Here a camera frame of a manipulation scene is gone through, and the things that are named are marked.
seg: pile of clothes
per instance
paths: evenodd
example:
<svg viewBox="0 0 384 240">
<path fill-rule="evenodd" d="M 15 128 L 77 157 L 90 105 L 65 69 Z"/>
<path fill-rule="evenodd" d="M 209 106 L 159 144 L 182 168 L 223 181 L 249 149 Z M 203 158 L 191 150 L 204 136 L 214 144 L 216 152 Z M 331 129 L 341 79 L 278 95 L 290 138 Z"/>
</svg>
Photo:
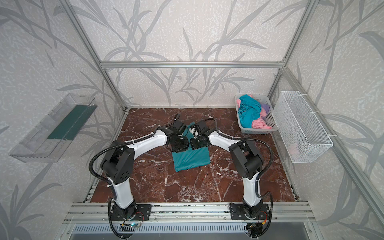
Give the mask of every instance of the pile of clothes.
<svg viewBox="0 0 384 240">
<path fill-rule="evenodd" d="M 270 110 L 267 104 L 259 103 L 252 95 L 243 95 L 236 100 L 240 124 L 244 128 L 272 129 L 265 122 Z"/>
</svg>

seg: folded teal fabric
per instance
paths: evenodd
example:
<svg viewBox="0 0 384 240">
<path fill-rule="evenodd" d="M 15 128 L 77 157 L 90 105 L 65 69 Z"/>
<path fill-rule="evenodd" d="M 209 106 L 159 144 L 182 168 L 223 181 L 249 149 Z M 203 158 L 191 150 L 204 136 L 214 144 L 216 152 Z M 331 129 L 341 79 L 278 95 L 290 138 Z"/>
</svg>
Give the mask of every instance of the folded teal fabric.
<svg viewBox="0 0 384 240">
<path fill-rule="evenodd" d="M 186 130 L 183 133 L 183 136 L 187 135 L 188 141 L 193 138 L 192 133 L 189 131 L 189 127 L 194 124 L 192 122 L 187 126 Z M 173 162 L 175 164 L 176 172 L 186 169 L 191 169 L 194 167 L 200 167 L 208 165 L 211 163 L 209 158 L 209 150 L 207 147 L 202 147 L 199 149 L 192 150 L 190 141 L 188 150 L 184 152 L 173 152 L 172 153 Z"/>
<path fill-rule="evenodd" d="M 238 110 L 240 124 L 245 128 L 252 128 L 252 121 L 260 117 L 262 107 L 260 103 L 248 95 L 243 95 Z"/>
</svg>

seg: laundry basket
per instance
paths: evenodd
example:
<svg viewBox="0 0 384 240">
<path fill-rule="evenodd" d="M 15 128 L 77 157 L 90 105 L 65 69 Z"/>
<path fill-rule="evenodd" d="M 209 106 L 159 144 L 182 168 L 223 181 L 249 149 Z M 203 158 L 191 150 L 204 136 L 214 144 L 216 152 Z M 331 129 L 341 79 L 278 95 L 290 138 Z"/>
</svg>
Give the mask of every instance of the laundry basket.
<svg viewBox="0 0 384 240">
<path fill-rule="evenodd" d="M 275 120 L 273 118 L 273 108 L 271 105 L 271 102 L 269 101 L 269 98 L 264 95 L 259 95 L 259 94 L 252 94 L 253 99 L 257 100 L 259 103 L 267 104 L 270 106 L 268 114 L 265 116 L 265 123 L 268 126 L 271 126 L 271 129 L 257 129 L 257 128 L 245 128 L 242 127 L 240 124 L 240 118 L 239 118 L 239 107 L 237 106 L 236 100 L 243 96 L 245 94 L 238 94 L 235 96 L 235 104 L 236 104 L 236 114 L 237 114 L 237 122 L 239 123 L 239 127 L 242 133 L 246 134 L 268 134 L 271 133 L 272 131 L 277 131 L 277 126 L 275 123 Z"/>
<path fill-rule="evenodd" d="M 313 162 L 333 146 L 319 119 L 298 91 L 282 91 L 274 115 L 293 163 Z"/>
</svg>

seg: wallpaper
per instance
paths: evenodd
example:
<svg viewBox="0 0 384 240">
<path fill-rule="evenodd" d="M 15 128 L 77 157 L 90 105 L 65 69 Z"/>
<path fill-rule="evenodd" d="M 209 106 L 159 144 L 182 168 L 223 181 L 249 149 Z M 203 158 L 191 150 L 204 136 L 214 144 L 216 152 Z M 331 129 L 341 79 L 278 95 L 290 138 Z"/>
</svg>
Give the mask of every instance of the wallpaper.
<svg viewBox="0 0 384 240">
<path fill-rule="evenodd" d="M 281 91 L 291 90 L 282 77 L 272 101 L 277 102 Z M 274 136 L 295 194 L 310 203 L 325 240 L 384 239 L 384 229 L 332 149 L 312 163 L 293 164 L 279 132 Z"/>
<path fill-rule="evenodd" d="M 268 95 L 276 68 L 116 68 L 109 71 L 127 106 L 234 107 L 235 95 Z"/>
<path fill-rule="evenodd" d="M 91 181 L 90 158 L 123 114 L 58 2 L 0 2 L 0 238 L 53 239 Z M 95 112 L 56 163 L 9 152 L 68 93 L 94 96 Z"/>
<path fill-rule="evenodd" d="M 384 197 L 384 1 L 319 5 L 288 67 Z"/>
<path fill-rule="evenodd" d="M 281 61 L 306 0 L 71 0 L 102 61 Z"/>
</svg>

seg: red marble surface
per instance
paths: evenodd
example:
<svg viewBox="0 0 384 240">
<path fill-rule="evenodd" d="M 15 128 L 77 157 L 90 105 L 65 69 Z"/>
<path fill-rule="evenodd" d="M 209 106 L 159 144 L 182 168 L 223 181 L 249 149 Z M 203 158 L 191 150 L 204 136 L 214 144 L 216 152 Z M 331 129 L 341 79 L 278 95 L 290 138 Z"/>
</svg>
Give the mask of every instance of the red marble surface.
<svg viewBox="0 0 384 240">
<path fill-rule="evenodd" d="M 292 202 L 290 189 L 283 166 L 270 134 L 242 134 L 234 108 L 185 108 L 185 109 L 131 109 L 120 132 L 119 140 L 127 141 L 146 135 L 157 124 L 172 122 L 181 113 L 185 124 L 208 117 L 218 119 L 218 127 L 226 134 L 251 137 L 267 142 L 274 161 L 260 179 L 260 192 L 271 191 L 274 202 Z M 207 121 L 214 127 L 213 121 Z M 256 146 L 264 156 L 264 166 L 269 160 L 268 149 L 259 143 Z M 237 174 L 230 153 L 216 146 L 209 147 L 211 164 L 189 170 L 175 171 L 172 153 L 166 146 L 155 148 L 135 160 L 130 178 L 131 191 L 136 202 L 241 202 L 243 181 Z M 91 202 L 107 202 L 111 190 L 100 182 Z"/>
</svg>

